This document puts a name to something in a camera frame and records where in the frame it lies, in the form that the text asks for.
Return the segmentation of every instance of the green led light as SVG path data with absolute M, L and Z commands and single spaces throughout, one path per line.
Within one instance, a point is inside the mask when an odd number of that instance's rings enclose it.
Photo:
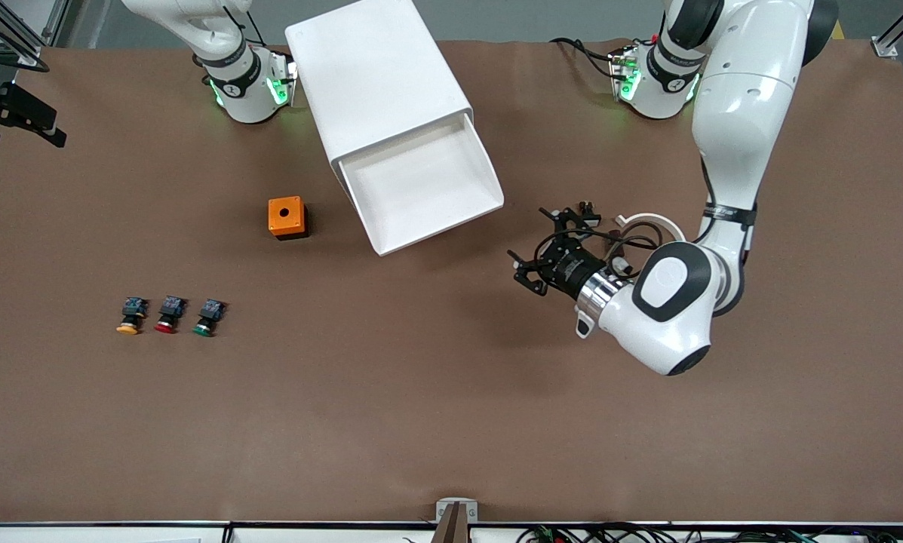
M 282 87 L 283 85 L 281 85 L 279 81 L 272 80 L 269 77 L 267 78 L 267 88 L 271 90 L 273 102 L 276 102 L 278 106 L 283 106 L 283 104 L 287 103 L 287 93 Z
M 638 71 L 638 69 L 634 69 L 634 71 L 626 77 L 626 80 L 622 83 L 622 99 L 623 100 L 631 100 L 635 95 L 635 87 L 638 86 L 638 82 L 642 79 L 642 72 Z
M 213 89 L 213 95 L 217 96 L 217 103 L 219 103 L 220 107 L 223 107 L 223 99 L 221 99 L 220 91 L 217 90 L 217 86 L 213 83 L 213 79 L 210 80 L 210 89 Z
M 696 95 L 696 83 L 699 83 L 699 74 L 696 73 L 696 77 L 693 79 L 693 83 L 690 83 L 690 93 L 686 95 L 686 102 L 693 99 L 693 96 Z

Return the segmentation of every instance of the black bracket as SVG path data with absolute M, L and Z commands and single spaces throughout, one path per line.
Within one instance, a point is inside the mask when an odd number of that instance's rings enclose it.
M 66 145 L 66 133 L 55 126 L 55 110 L 13 82 L 0 87 L 0 124 L 36 133 L 56 147 Z
M 589 232 L 595 231 L 589 223 L 593 222 L 598 226 L 600 220 L 600 216 L 592 212 L 592 205 L 589 202 L 579 204 L 579 209 L 587 212 L 586 216 L 581 216 L 571 207 L 565 207 L 560 212 L 550 212 L 544 207 L 539 207 L 538 211 L 551 220 L 554 234 L 551 235 L 550 243 L 545 245 L 545 250 L 537 255 L 537 259 L 526 261 L 513 250 L 508 252 L 508 256 L 514 260 L 514 280 L 521 286 L 537 293 L 538 296 L 548 293 L 548 285 L 561 288 L 555 282 L 557 281 L 559 261 L 569 253 L 582 250 L 582 240 L 591 236 Z M 530 272 L 535 272 L 539 278 L 534 281 L 529 279 Z

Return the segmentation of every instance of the wire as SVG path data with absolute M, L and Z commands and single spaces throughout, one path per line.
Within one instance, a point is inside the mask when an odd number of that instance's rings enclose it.
M 892 33 L 893 29 L 896 28 L 898 24 L 900 24 L 900 21 L 903 21 L 903 14 L 900 14 L 900 17 L 897 17 L 897 20 L 893 21 L 893 24 L 890 25 L 890 28 L 886 29 L 886 32 L 881 34 L 880 37 L 877 38 L 877 41 L 883 41 L 883 39 L 886 38 L 888 34 Z
M 875 532 L 875 530 L 861 528 L 860 526 L 827 526 L 827 528 L 821 529 L 820 532 L 807 534 L 806 538 L 815 541 L 816 537 L 828 533 L 837 535 L 862 535 L 870 543 L 883 543 L 885 538 L 892 543 L 899 539 L 903 539 L 903 533 Z
M 615 537 L 613 534 L 610 534 L 603 529 L 600 529 L 599 532 L 596 532 L 595 536 L 596 539 L 602 541 L 602 543 L 619 543 L 618 537 Z
M 662 235 L 659 236 L 659 245 L 662 245 Z M 661 529 L 658 529 L 658 528 L 652 528 L 651 526 L 645 526 L 645 530 L 646 530 L 648 533 L 652 533 L 654 536 L 655 536 L 656 534 L 659 534 L 659 535 L 661 535 L 662 537 L 665 537 L 666 539 L 669 540 L 669 543 L 679 543 L 679 541 L 676 540 L 675 537 L 673 537 L 671 534 L 669 534 L 669 533 L 667 533 L 667 532 L 663 532 Z
M 662 228 L 659 228 L 658 224 L 654 222 L 649 222 L 648 220 L 637 220 L 634 223 L 627 226 L 625 230 L 622 231 L 621 236 L 626 237 L 631 231 L 640 228 L 641 226 L 645 226 L 647 228 L 652 228 L 653 231 L 656 232 L 656 237 L 659 239 L 656 241 L 656 244 L 662 245 Z M 649 529 L 648 532 L 661 532 L 661 530 Z
M 235 20 L 235 18 L 233 17 L 233 14 L 230 13 L 230 10 L 228 10 L 226 6 L 223 6 L 223 11 L 227 17 L 230 17 L 230 21 L 233 24 L 237 25 L 237 28 L 240 29 L 240 33 L 243 34 L 243 31 L 247 28 L 247 25 L 238 23 L 237 20 Z M 245 36 L 244 36 L 244 40 L 247 40 L 247 42 L 249 42 L 249 44 L 261 45 L 261 46 L 263 46 L 263 48 L 265 48 L 267 46 L 267 44 L 264 44 L 264 37 L 262 35 L 260 35 L 260 30 L 258 30 L 257 24 L 254 23 L 253 28 L 254 28 L 254 30 L 257 31 L 257 40 L 249 40 L 249 38 L 247 38 Z
M 264 42 L 264 37 L 262 34 L 260 34 L 260 29 L 257 28 L 257 22 L 255 20 L 253 20 L 253 15 L 250 14 L 249 10 L 247 10 L 247 18 L 250 20 L 250 24 L 253 25 L 254 32 L 257 33 L 257 40 L 260 40 L 260 44 L 262 46 L 266 47 L 267 44 Z
M 659 245 L 656 244 L 655 241 L 652 241 L 652 238 L 648 238 L 647 236 L 627 236 L 621 238 L 621 240 L 619 241 L 616 241 L 613 246 L 609 248 L 610 254 L 616 253 L 618 250 L 620 250 L 620 248 L 623 247 L 623 245 L 626 244 L 630 244 L 632 247 L 641 247 L 641 245 L 633 244 L 634 240 L 648 241 L 648 244 L 652 245 L 651 247 L 642 248 L 649 248 L 649 250 L 657 250 L 657 248 L 659 248 Z M 638 278 L 638 275 L 642 272 L 641 269 L 635 269 L 635 271 L 633 271 L 631 274 L 620 274 L 618 269 L 613 268 L 612 265 L 609 265 L 609 269 L 613 272 L 613 274 L 616 275 L 617 278 L 623 279 L 624 281 L 626 281 L 627 279 Z M 645 543 L 650 543 L 647 539 L 644 539 L 644 541 Z
M 545 246 L 545 244 L 547 244 L 549 241 L 552 241 L 555 238 L 557 238 L 559 236 L 563 236 L 565 234 L 587 234 L 589 236 L 595 236 L 597 238 L 606 238 L 606 240 L 610 240 L 610 241 L 623 241 L 622 238 L 617 238 L 616 236 L 613 236 L 611 234 L 606 234 L 605 232 L 597 232 L 595 230 L 585 230 L 583 228 L 568 228 L 566 230 L 559 230 L 558 232 L 555 232 L 554 234 L 550 234 L 547 237 L 545 237 L 544 240 L 542 240 L 541 243 L 538 244 L 538 247 L 535 247 L 535 252 L 533 254 L 533 261 L 538 260 L 538 257 L 541 254 L 542 248 Z M 645 250 L 655 250 L 655 248 L 658 247 L 658 245 L 655 245 L 655 241 L 652 241 L 652 238 L 647 238 L 645 236 L 634 236 L 634 237 L 635 238 L 645 238 L 645 240 L 649 241 L 649 245 L 636 244 L 633 241 L 628 241 L 628 243 L 626 243 L 626 244 L 630 245 L 630 247 L 639 247 L 639 248 L 644 248 Z
M 520 533 L 520 534 L 517 536 L 517 538 L 514 540 L 514 543 L 521 543 L 521 539 L 523 539 L 524 536 L 526 536 L 526 535 L 528 535 L 528 534 L 530 534 L 530 533 L 534 533 L 534 532 L 535 532 L 535 529 L 534 529 L 534 528 L 529 528 L 529 529 L 524 530 L 524 532 Z
M 569 543 L 584 543 L 583 540 L 581 538 L 579 538 L 576 534 L 572 533 L 571 530 L 556 529 L 555 532 L 557 532 L 562 537 L 565 537 L 565 539 L 568 539 Z
M 613 51 L 610 51 L 606 55 L 603 55 L 603 54 L 597 53 L 595 51 L 590 51 L 588 48 L 585 47 L 585 44 L 582 43 L 582 40 L 571 40 L 571 38 L 554 38 L 554 40 L 550 40 L 548 42 L 550 42 L 550 44 L 572 45 L 573 48 L 575 48 L 578 52 L 581 52 L 582 54 L 584 54 L 585 58 L 587 58 L 588 61 L 592 64 L 593 68 L 595 68 L 599 73 L 602 73 L 602 75 L 605 75 L 606 77 L 609 77 L 611 79 L 615 79 L 616 81 L 625 81 L 626 80 L 626 77 L 624 75 L 618 75 L 618 73 L 606 72 L 605 69 L 602 68 L 602 66 L 599 66 L 598 63 L 595 62 L 596 59 L 609 62 L 610 56 L 623 52 L 625 50 L 625 48 L 613 49 Z
M 716 192 L 713 192 L 713 182 L 709 179 L 709 172 L 706 171 L 706 160 L 703 159 L 703 157 L 699 158 L 699 165 L 702 166 L 702 178 L 706 179 L 706 190 L 709 192 L 709 201 L 716 203 Z M 716 217 L 709 217 L 709 224 L 706 225 L 706 230 L 703 230 L 702 234 L 699 234 L 699 237 L 693 240 L 693 243 L 698 244 L 700 241 L 703 241 L 703 238 L 706 238 L 706 234 L 709 234 L 709 231 L 713 229 L 714 223 L 716 223 Z
M 634 535 L 641 539 L 643 543 L 651 543 L 649 539 L 641 533 L 642 530 L 644 530 L 644 532 L 649 532 L 648 528 L 644 528 L 644 526 L 634 525 L 633 523 L 609 523 L 609 525 L 603 526 L 603 528 L 604 532 L 609 532 L 610 529 L 617 529 L 621 530 L 621 532 Z

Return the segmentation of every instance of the open white box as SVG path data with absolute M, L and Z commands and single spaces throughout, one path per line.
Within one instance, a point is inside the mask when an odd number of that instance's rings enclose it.
M 471 104 L 411 0 L 287 27 L 330 166 L 378 254 L 499 209 Z

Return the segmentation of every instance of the brown table surface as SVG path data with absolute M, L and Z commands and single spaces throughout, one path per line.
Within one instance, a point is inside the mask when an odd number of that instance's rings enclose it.
M 511 278 L 538 206 L 705 198 L 692 110 L 641 119 L 554 44 L 445 42 L 504 209 L 385 258 L 310 114 L 230 121 L 188 51 L 47 51 L 65 149 L 0 145 L 0 521 L 903 521 L 903 77 L 865 41 L 806 71 L 748 288 L 664 378 Z M 267 199 L 314 234 L 276 241 Z M 192 300 L 176 336 L 126 296 Z M 188 330 L 230 303 L 219 336 Z

